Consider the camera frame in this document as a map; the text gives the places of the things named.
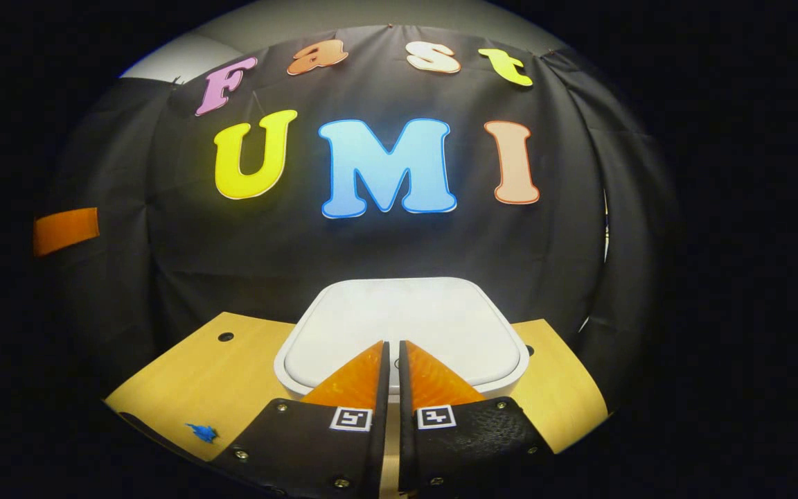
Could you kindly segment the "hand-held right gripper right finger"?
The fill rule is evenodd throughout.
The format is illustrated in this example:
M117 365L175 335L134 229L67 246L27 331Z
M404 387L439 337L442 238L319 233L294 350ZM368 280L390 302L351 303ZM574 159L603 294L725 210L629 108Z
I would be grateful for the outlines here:
M509 396L486 398L403 340L399 489L411 497L544 497L556 455Z

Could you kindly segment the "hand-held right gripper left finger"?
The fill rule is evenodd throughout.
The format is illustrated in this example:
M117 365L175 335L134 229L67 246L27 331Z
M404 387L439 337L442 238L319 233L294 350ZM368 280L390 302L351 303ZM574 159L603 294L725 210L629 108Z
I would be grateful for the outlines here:
M270 401L212 467L260 498L376 498L390 367L379 341L300 401Z

